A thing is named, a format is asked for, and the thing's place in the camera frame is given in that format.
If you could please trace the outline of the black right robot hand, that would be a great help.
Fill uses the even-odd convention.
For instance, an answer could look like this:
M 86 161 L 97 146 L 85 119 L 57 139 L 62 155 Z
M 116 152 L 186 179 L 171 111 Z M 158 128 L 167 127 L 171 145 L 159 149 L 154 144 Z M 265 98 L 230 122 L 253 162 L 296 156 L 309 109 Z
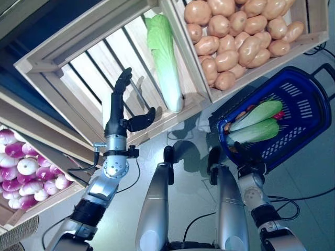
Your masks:
M 235 141 L 234 147 L 240 155 L 238 172 L 241 176 L 245 176 L 250 173 L 258 173 L 260 175 L 264 175 L 266 173 L 266 164 L 258 152 L 247 149 L 237 141 Z

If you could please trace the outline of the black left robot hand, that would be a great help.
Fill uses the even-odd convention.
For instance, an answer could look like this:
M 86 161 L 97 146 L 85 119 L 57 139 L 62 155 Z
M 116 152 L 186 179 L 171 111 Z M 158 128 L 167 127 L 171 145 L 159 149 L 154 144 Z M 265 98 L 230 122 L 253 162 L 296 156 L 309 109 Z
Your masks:
M 137 132 L 146 129 L 153 124 L 156 109 L 151 107 L 144 115 L 137 115 L 128 120 L 124 118 L 123 94 L 132 78 L 132 68 L 123 70 L 116 81 L 115 89 L 110 96 L 110 111 L 107 112 L 107 122 L 105 125 L 105 137 L 112 134 L 127 137 L 127 131 Z

